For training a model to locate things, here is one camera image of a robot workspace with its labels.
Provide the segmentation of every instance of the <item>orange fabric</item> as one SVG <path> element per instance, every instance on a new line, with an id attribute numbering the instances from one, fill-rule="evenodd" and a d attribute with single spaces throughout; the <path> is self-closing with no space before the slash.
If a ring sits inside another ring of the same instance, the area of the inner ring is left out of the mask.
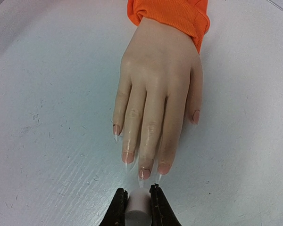
<path id="1" fill-rule="evenodd" d="M 128 16 L 139 25 L 145 16 L 170 25 L 191 36 L 198 52 L 210 21 L 208 0 L 129 0 Z"/>

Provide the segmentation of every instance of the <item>white table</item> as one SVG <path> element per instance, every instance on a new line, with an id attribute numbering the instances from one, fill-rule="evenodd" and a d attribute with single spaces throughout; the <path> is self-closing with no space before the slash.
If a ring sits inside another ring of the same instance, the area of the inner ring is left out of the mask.
<path id="1" fill-rule="evenodd" d="M 96 226 L 138 186 L 110 121 L 126 3 L 0 5 L 0 226 Z M 224 0 L 208 14 L 201 122 L 161 186 L 183 226 L 283 226 L 283 12 Z"/>

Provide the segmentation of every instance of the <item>sleeve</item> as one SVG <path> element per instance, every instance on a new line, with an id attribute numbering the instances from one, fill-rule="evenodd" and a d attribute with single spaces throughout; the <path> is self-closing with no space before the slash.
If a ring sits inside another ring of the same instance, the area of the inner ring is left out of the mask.
<path id="1" fill-rule="evenodd" d="M 145 16 L 175 27 L 192 38 L 198 52 L 210 20 L 207 16 L 208 0 L 129 0 L 129 19 L 139 25 Z"/>

